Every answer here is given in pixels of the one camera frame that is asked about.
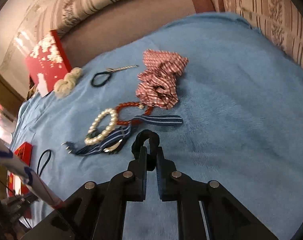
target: red bead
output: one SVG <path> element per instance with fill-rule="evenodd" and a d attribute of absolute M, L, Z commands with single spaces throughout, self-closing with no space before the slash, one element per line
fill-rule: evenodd
<path fill-rule="evenodd" d="M 122 103 L 122 104 L 119 104 L 115 110 L 116 112 L 119 114 L 120 110 L 124 107 L 129 107 L 129 106 L 139 106 L 139 102 L 127 102 L 127 103 Z M 150 115 L 151 114 L 151 111 L 153 110 L 153 106 L 148 106 L 144 115 Z M 130 122 L 132 122 L 132 125 L 137 125 L 137 124 L 141 124 L 142 121 L 141 120 L 133 120 L 133 121 L 122 121 L 122 120 L 118 120 L 117 121 L 117 125 L 129 125 Z"/>

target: red bead bracelet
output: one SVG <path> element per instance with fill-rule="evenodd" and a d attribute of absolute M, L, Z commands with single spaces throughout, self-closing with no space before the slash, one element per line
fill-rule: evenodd
<path fill-rule="evenodd" d="M 122 103 L 122 104 L 119 104 L 115 110 L 117 112 L 117 114 L 119 114 L 120 110 L 125 108 L 125 107 L 129 107 L 129 106 L 138 106 L 140 109 L 144 109 L 145 105 L 141 102 L 127 102 L 127 103 Z M 148 106 L 144 115 L 150 115 L 151 114 L 151 111 L 153 110 L 153 106 Z M 130 122 L 133 124 L 133 125 L 136 125 L 136 124 L 140 124 L 142 123 L 142 121 L 140 120 L 133 120 L 133 121 L 121 121 L 121 120 L 118 120 L 117 121 L 117 125 L 129 125 Z"/>

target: black hair tie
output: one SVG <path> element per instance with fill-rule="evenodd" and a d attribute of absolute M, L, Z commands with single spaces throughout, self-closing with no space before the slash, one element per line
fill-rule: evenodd
<path fill-rule="evenodd" d="M 135 159 L 139 159 L 140 148 L 144 142 L 149 139 L 150 154 L 147 154 L 147 171 L 153 171 L 156 167 L 157 149 L 160 143 L 159 135 L 150 130 L 143 130 L 136 136 L 136 140 L 132 145 L 132 153 Z"/>
<path fill-rule="evenodd" d="M 46 160 L 46 162 L 44 163 L 44 165 L 42 166 L 42 168 L 41 168 L 41 170 L 40 170 L 40 172 L 39 172 L 39 166 L 40 166 L 40 161 L 41 161 L 41 159 L 43 158 L 43 156 L 44 156 L 44 154 L 45 153 L 49 153 L 49 155 L 48 155 L 48 158 L 47 158 L 47 160 Z M 41 174 L 43 173 L 43 170 L 44 170 L 44 168 L 46 167 L 46 165 L 48 164 L 48 162 L 49 162 L 49 160 L 50 160 L 50 158 L 51 158 L 51 150 L 45 150 L 42 154 L 41 154 L 41 156 L 40 156 L 40 158 L 39 158 L 39 160 L 38 160 L 38 166 L 37 166 L 37 175 L 40 177 L 41 176 Z"/>
<path fill-rule="evenodd" d="M 96 78 L 97 76 L 99 76 L 99 75 L 108 75 L 108 77 L 107 77 L 106 80 L 103 81 L 102 83 L 100 83 L 100 84 L 95 84 L 95 83 L 94 83 L 95 78 Z M 111 71 L 104 71 L 104 72 L 96 73 L 96 74 L 93 76 L 93 78 L 92 78 L 92 80 L 91 80 L 90 83 L 91 83 L 91 85 L 92 85 L 94 88 L 102 87 L 104 84 L 106 84 L 106 83 L 109 81 L 109 79 L 111 78 L 111 75 L 112 75 L 112 72 L 111 72 Z"/>

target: pearl bracelet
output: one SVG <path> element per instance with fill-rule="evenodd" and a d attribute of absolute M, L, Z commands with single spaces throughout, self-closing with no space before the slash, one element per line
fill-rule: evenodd
<path fill-rule="evenodd" d="M 101 132 L 101 134 L 97 135 L 96 137 L 91 136 L 91 134 L 96 130 L 97 125 L 101 121 L 102 118 L 104 118 L 107 114 L 110 114 L 111 119 L 109 125 Z M 93 121 L 93 124 L 90 126 L 88 130 L 88 134 L 85 139 L 86 145 L 94 145 L 104 140 L 104 138 L 109 135 L 117 125 L 118 120 L 118 114 L 115 109 L 107 108 L 104 111 L 102 111 L 96 118 L 95 121 Z"/>

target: metal bolt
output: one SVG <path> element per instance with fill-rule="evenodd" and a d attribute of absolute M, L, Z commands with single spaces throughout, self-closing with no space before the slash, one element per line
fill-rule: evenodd
<path fill-rule="evenodd" d="M 173 171 L 173 172 L 172 172 L 172 176 L 173 176 L 174 178 L 179 178 L 179 177 L 181 177 L 181 172 L 180 172 L 180 171 Z"/>
<path fill-rule="evenodd" d="M 219 182 L 216 180 L 212 180 L 211 182 L 209 182 L 210 187 L 216 188 L 219 187 Z"/>
<path fill-rule="evenodd" d="M 125 171 L 125 172 L 123 173 L 123 176 L 124 176 L 125 178 L 130 178 L 132 175 L 133 175 L 133 173 L 132 173 L 131 171 Z"/>
<path fill-rule="evenodd" d="M 92 188 L 94 188 L 94 187 L 95 187 L 95 183 L 93 183 L 92 181 L 87 182 L 87 183 L 85 184 L 85 188 L 86 188 L 86 189 L 92 189 Z"/>

